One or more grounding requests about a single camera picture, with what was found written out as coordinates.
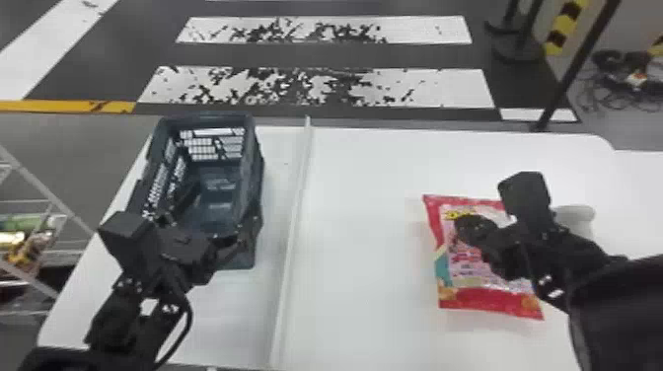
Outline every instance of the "black pole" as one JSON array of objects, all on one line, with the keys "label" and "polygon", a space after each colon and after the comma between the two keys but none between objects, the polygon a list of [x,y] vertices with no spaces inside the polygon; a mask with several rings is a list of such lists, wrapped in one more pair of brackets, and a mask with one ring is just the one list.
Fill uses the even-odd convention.
[{"label": "black pole", "polygon": [[523,26],[514,37],[497,37],[492,41],[495,56],[504,63],[539,63],[546,56],[543,46],[532,37],[544,0],[534,0]]},{"label": "black pole", "polygon": [[518,34],[523,16],[518,13],[520,0],[509,0],[504,15],[493,14],[485,20],[485,28],[496,35]]},{"label": "black pole", "polygon": [[599,13],[596,21],[594,21],[594,25],[589,31],[589,34],[587,34],[587,37],[582,42],[582,45],[580,45],[580,48],[575,53],[575,56],[571,61],[571,65],[566,69],[564,76],[561,78],[559,84],[557,84],[557,88],[552,95],[551,102],[546,107],[546,110],[542,113],[539,121],[530,126],[530,131],[546,130],[548,123],[551,121],[551,117],[553,117],[554,111],[557,109],[557,106],[559,106],[559,102],[566,95],[568,88],[571,87],[571,83],[573,83],[573,80],[575,80],[577,77],[578,72],[580,72],[580,69],[587,61],[587,58],[591,54],[592,50],[594,50],[596,42],[599,40],[599,37],[606,29],[606,26],[610,23],[610,20],[612,20],[613,16],[615,16],[615,13],[619,9],[621,3],[622,0],[606,1],[606,5],[603,6],[601,13]]},{"label": "black pole", "polygon": [[520,0],[509,0],[509,5],[506,7],[506,13],[504,14],[504,18],[502,18],[502,23],[508,25],[513,21],[513,17],[516,15],[519,4]]},{"label": "black pole", "polygon": [[544,5],[544,0],[534,0],[530,11],[527,12],[527,18],[525,19],[525,24],[518,34],[516,39],[516,48],[522,49],[525,46],[525,42],[529,37],[532,36],[532,29],[534,28],[534,23],[537,22],[537,17],[539,17],[539,12],[541,12],[541,7]]}]

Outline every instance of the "white tabletop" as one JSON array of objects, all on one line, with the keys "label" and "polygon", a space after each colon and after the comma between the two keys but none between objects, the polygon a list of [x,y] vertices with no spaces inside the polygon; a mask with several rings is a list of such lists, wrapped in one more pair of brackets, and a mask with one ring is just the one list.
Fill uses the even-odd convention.
[{"label": "white tabletop", "polygon": [[[171,362],[267,367],[297,170],[302,157],[306,157],[299,151],[308,136],[302,127],[262,126],[257,132],[265,175],[264,226],[258,238],[256,266],[217,272],[208,285],[191,290],[188,297],[194,308],[193,327]],[[145,166],[146,148],[124,179],[105,219],[126,206]],[[95,236],[41,328],[37,344],[85,348],[83,338],[90,321],[111,293],[119,273],[119,266]],[[181,321],[162,350],[170,346],[183,324]]]},{"label": "white tabletop", "polygon": [[[255,270],[220,272],[191,291],[193,330],[172,361],[302,371],[577,369],[565,315],[549,306],[542,323],[437,308],[421,195],[498,198],[497,183],[523,170],[544,173],[554,205],[594,207],[594,236],[608,252],[656,254],[654,239],[626,232],[648,221],[636,213],[641,203],[622,162],[598,137],[316,128],[308,158],[306,133],[259,129],[263,254]],[[124,207],[142,164],[139,157],[107,216]],[[300,208],[292,198],[302,182]],[[38,344],[82,348],[118,274],[95,238]]]},{"label": "white tabletop", "polygon": [[437,308],[424,193],[498,199],[499,181],[541,171],[553,205],[596,210],[609,253],[658,252],[628,232],[640,205],[598,137],[317,129],[310,161],[277,369],[578,369],[566,316],[549,305],[543,322]]}]

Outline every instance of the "snack bag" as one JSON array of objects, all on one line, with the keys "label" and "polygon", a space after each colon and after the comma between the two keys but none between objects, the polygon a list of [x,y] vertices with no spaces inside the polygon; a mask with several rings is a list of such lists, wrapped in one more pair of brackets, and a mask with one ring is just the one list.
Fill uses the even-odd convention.
[{"label": "snack bag", "polygon": [[423,202],[436,240],[435,276],[440,308],[544,318],[529,280],[505,281],[490,271],[490,265],[481,260],[478,248],[456,237],[454,220],[467,214],[484,216],[500,227],[509,224],[500,201],[427,194]]}]

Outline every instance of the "floor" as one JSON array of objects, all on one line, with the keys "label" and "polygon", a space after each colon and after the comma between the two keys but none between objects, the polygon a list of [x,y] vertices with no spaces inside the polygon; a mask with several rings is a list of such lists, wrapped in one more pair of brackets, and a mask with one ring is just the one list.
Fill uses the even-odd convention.
[{"label": "floor", "polygon": [[[542,109],[554,88],[545,62],[492,57],[480,0],[61,0],[40,19],[8,1],[33,24],[0,37],[0,111],[73,100],[80,111],[498,121]],[[555,120],[577,120],[560,108]]]},{"label": "floor", "polygon": [[[353,67],[355,70],[350,72],[355,77],[357,73],[364,74],[364,76],[367,73],[377,74],[379,68],[398,67],[400,71],[401,68],[409,67],[410,72],[406,72],[406,75],[409,73],[412,76],[411,68],[416,68],[423,70],[417,71],[417,73],[428,74],[427,80],[439,77],[439,71],[436,68],[439,68],[440,65],[453,68],[462,67],[483,71],[486,84],[489,86],[490,99],[495,102],[497,108],[535,108],[540,107],[545,101],[545,96],[553,83],[553,73],[559,76],[568,62],[563,58],[551,59],[552,68],[547,65],[536,67],[538,70],[531,73],[543,79],[540,81],[523,77],[514,79],[513,70],[504,70],[503,67],[492,64],[485,55],[482,56],[483,51],[478,44],[485,46],[488,43],[480,27],[483,10],[468,11],[469,1],[430,2],[430,4],[436,5],[430,5],[429,2],[422,0],[407,2],[352,1],[343,3],[343,6],[339,6],[338,2],[291,1],[286,2],[289,5],[286,5],[285,8],[278,8],[279,5],[275,5],[275,2],[242,3],[195,0],[187,2],[186,9],[183,9],[182,6],[178,7],[179,3],[171,1],[168,4],[173,7],[165,5],[157,7],[153,0],[77,1],[76,6],[84,7],[83,10],[87,12],[85,13],[87,16],[81,19],[81,24],[91,29],[88,37],[83,37],[80,41],[75,39],[65,49],[68,52],[60,55],[61,60],[56,58],[54,61],[45,61],[44,63],[49,63],[45,71],[39,72],[36,67],[34,72],[35,76],[39,76],[38,78],[34,78],[32,82],[24,85],[16,85],[22,86],[22,91],[19,89],[12,93],[10,90],[3,90],[0,87],[0,100],[18,101],[30,98],[142,102],[136,108],[140,108],[139,113],[143,114],[132,115],[0,113],[0,142],[2,145],[93,228],[98,225],[125,172],[159,119],[156,114],[199,109],[187,101],[190,97],[189,94],[184,97],[184,100],[187,101],[184,104],[171,103],[173,97],[179,98],[185,93],[184,91],[176,89],[176,93],[167,95],[168,89],[174,88],[167,84],[159,87],[155,85],[161,84],[159,81],[167,83],[163,81],[163,78],[169,79],[170,82],[170,79],[180,73],[178,66],[197,65],[196,68],[232,66],[232,68],[244,68],[244,70],[248,67],[278,67],[278,71],[270,70],[269,72],[280,76],[292,73],[296,63],[290,58],[297,57],[300,60],[309,61],[310,67],[302,72],[305,76],[311,76],[316,72],[311,67],[320,65],[328,68]],[[57,0],[23,0],[22,2],[0,0],[0,8],[4,11],[4,13],[0,13],[0,50],[56,3],[58,3]],[[62,0],[60,4],[63,3],[69,4],[69,1]],[[156,8],[159,8],[159,11],[156,12],[159,17],[153,18]],[[117,21],[112,20],[129,11],[142,12],[140,13],[143,15],[141,20],[150,20],[150,27],[129,24],[124,27],[124,30],[121,30],[122,28],[117,26]],[[306,45],[306,48],[303,48],[305,45],[293,42],[293,44],[286,45],[262,45],[268,48],[266,50],[270,50],[270,53],[266,53],[259,51],[256,45],[248,43],[199,42],[200,39],[196,37],[200,36],[197,36],[197,33],[183,34],[184,37],[190,37],[187,41],[195,42],[174,42],[178,36],[182,37],[181,31],[185,25],[191,30],[194,29],[194,26],[196,30],[208,31],[216,27],[216,24],[213,24],[211,29],[205,26],[207,25],[205,22],[209,20],[200,21],[202,26],[200,23],[193,25],[189,19],[192,16],[239,17],[249,15],[271,16],[273,19],[274,15],[302,17],[312,14],[326,17],[357,14],[386,16],[457,16],[462,14],[465,16],[475,45],[465,45],[469,48],[466,50],[465,47],[458,44],[411,45],[400,44],[396,39],[394,42],[388,42],[387,45],[378,43],[333,44],[332,41],[329,41],[331,45]],[[11,23],[4,21],[5,15],[12,19]],[[98,37],[102,33],[113,33],[117,37],[125,38],[119,38],[116,45],[97,45],[95,35]],[[202,34],[203,38],[210,37],[210,33]],[[133,42],[136,42],[133,48],[126,47],[127,44]],[[343,51],[346,55],[356,56],[356,58],[349,59],[348,62],[348,58],[343,59],[336,52],[323,51],[323,46],[331,46],[332,50]],[[387,51],[379,51],[382,49],[379,46],[384,46]],[[115,50],[113,55],[116,58],[107,58],[107,51],[111,49]],[[245,55],[245,57],[238,59],[238,54]],[[120,67],[134,62],[135,70],[123,70]],[[0,66],[7,66],[2,63],[7,63],[7,61],[2,59],[0,53]],[[237,71],[232,68],[230,71],[220,71],[227,72],[224,76],[237,75]],[[162,72],[159,77],[162,80],[155,80],[155,72],[160,69]],[[0,68],[0,80],[6,76],[7,71],[10,69]],[[193,71],[189,75],[200,78],[208,76],[212,70],[203,68]],[[389,79],[392,81],[392,86],[398,86],[397,78],[389,76]],[[513,86],[514,81],[521,85]],[[188,89],[190,85],[184,84],[184,89]],[[155,96],[158,96],[158,99],[148,99],[151,96],[152,87],[156,87],[155,91],[158,94]],[[578,89],[577,85],[571,88],[568,95],[571,101]],[[524,94],[522,92],[540,93]],[[372,92],[362,97],[378,96]],[[451,98],[445,99],[447,100],[444,101],[445,103],[451,100]],[[285,105],[287,106],[285,111],[279,108],[282,106],[266,105],[251,106],[250,108],[256,115],[259,115],[258,124],[302,124],[302,114],[310,113],[313,117],[313,124],[321,126],[434,130],[526,130],[524,123],[503,121],[500,111],[488,110],[490,112],[487,112],[476,108],[432,110],[414,107],[401,107],[394,110],[393,107],[380,106],[385,105],[384,99],[372,102],[376,103],[374,105],[376,107],[352,107],[344,104],[343,110],[334,105],[309,105],[305,109],[293,109],[293,106]],[[417,99],[418,104],[421,102],[424,100]],[[433,104],[447,106],[439,102]],[[221,107],[246,108],[249,106],[228,102],[225,105]],[[575,107],[574,110],[582,123],[555,124],[551,127],[551,131],[594,133],[607,139],[617,149],[663,151],[663,113],[609,111],[600,115],[584,112],[579,107]],[[536,154],[524,154],[524,156],[528,155],[536,156]],[[24,354],[34,345],[36,334],[37,326],[32,320],[11,324],[0,322],[0,338],[3,340],[3,346],[0,347],[1,368],[15,369]]]}]

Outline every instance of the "shelf item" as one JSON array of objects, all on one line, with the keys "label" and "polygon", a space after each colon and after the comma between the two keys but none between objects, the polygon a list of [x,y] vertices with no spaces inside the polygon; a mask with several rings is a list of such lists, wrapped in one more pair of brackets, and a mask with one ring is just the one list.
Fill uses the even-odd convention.
[{"label": "shelf item", "polygon": [[0,318],[46,315],[93,233],[0,146]]}]

